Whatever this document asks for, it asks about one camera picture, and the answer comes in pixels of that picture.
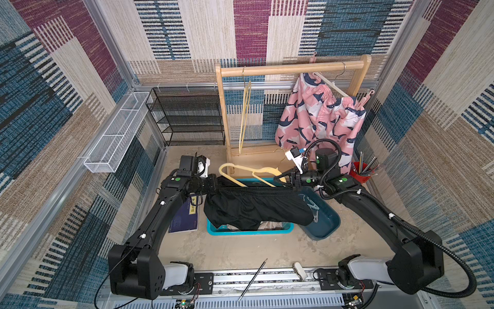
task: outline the yellow label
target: yellow label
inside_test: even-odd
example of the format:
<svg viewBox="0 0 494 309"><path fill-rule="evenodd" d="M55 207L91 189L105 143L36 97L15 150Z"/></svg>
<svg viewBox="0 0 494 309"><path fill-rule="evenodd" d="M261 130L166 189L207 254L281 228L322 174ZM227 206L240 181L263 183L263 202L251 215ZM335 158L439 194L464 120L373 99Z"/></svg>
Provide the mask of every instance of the yellow label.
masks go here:
<svg viewBox="0 0 494 309"><path fill-rule="evenodd" d="M196 196L191 197L192 203L196 204ZM189 214L193 215L196 213L196 206L192 205L192 203L189 206Z"/></svg>

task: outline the metal hook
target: metal hook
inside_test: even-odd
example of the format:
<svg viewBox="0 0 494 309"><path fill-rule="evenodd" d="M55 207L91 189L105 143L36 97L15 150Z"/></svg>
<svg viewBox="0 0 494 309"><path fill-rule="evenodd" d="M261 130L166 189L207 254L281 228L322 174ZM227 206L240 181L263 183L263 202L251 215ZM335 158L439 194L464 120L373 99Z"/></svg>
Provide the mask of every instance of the metal hook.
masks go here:
<svg viewBox="0 0 494 309"><path fill-rule="evenodd" d="M242 79L244 80L244 88L246 87L246 78L244 76L245 67L242 69Z"/></svg>
<svg viewBox="0 0 494 309"><path fill-rule="evenodd" d="M343 75L343 73L345 73L346 71L346 63L344 61L341 61L341 63L343 63L343 72L341 72L340 74L336 75L336 77L334 78L334 81L336 81L336 78L340 75Z"/></svg>

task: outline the white wire mesh basket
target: white wire mesh basket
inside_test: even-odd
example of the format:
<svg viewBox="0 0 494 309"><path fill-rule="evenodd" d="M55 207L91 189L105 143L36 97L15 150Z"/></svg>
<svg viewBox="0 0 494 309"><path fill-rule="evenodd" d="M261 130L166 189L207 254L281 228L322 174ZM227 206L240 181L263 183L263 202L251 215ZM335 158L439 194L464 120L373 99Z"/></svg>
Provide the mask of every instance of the white wire mesh basket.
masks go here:
<svg viewBox="0 0 494 309"><path fill-rule="evenodd" d="M84 161L91 173L114 173L152 103L149 92L132 93Z"/></svg>

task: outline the red pen holder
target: red pen holder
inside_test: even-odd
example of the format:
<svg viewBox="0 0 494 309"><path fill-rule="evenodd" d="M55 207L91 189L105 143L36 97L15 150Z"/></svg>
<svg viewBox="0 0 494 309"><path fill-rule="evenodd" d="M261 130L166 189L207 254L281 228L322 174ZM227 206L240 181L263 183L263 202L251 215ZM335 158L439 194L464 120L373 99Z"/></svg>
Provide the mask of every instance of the red pen holder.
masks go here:
<svg viewBox="0 0 494 309"><path fill-rule="evenodd" d="M353 166L355 167L356 170L359 170L360 162L359 161L353 162ZM362 162L362 171L366 167L367 167L367 163ZM353 169L350 169L350 176L355 178L355 180L360 182L360 183L366 183L367 180L370 179L370 176L364 177L364 176L357 175L357 173L354 172Z"/></svg>

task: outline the clothes hanger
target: clothes hanger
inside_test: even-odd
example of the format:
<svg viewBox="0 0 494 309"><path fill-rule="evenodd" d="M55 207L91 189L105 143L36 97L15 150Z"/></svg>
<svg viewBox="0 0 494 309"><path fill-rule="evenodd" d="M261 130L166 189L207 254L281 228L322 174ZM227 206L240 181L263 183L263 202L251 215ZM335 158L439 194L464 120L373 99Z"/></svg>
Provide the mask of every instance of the clothes hanger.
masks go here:
<svg viewBox="0 0 494 309"><path fill-rule="evenodd" d="M233 177L231 177L230 175L228 174L225 174L222 169L227 167L227 166L231 166L233 168L236 168L236 169L240 169L240 170L245 170L245 171L250 171L252 172L252 177L262 181L263 183L267 184L268 186L271 186L271 187L275 187L275 185L273 185L272 183L269 183L267 181L265 181L264 179L260 178L259 176L257 176L255 173L270 173L270 174L273 174L274 176L279 176L281 175L282 173L278 170L278 169L275 169L275 168L270 168L270 167L267 167L267 168L260 168L260 169L253 169L253 168L250 168L250 167L247 167L247 166L242 166L242 165L236 165L236 164L233 164L233 163L225 163L225 164L222 164L218 171L220 173L220 175L224 176L225 178L229 179L230 181L238 184L239 186L241 187L247 187L245 184L241 183L240 181L234 179ZM280 180L282 182L286 182L286 179L285 177L281 177Z"/></svg>
<svg viewBox="0 0 494 309"><path fill-rule="evenodd" d="M343 63L343 72L341 72L340 74L338 74L335 78L334 78L334 81L336 81L336 78L340 75L342 75L343 73L345 73L346 71L346 64L344 61L342 61L341 63ZM342 96L349 96L347 95L343 90L341 90L340 88L338 88L334 82L330 82L326 77L324 77L321 73L319 72L314 72L314 75L317 75L319 78L321 78L321 80L323 82L326 83L326 85L330 86L331 88L333 88L334 90L336 90L339 94L341 94Z"/></svg>
<svg viewBox="0 0 494 309"><path fill-rule="evenodd" d="M250 93L252 92L252 83L248 82L246 86L246 79L244 76L245 67L242 70L242 78L244 80L244 101L242 103L242 121L240 123L240 136L239 136L239 154L242 153L242 147L244 146L244 137L247 129L247 112L250 106Z"/></svg>

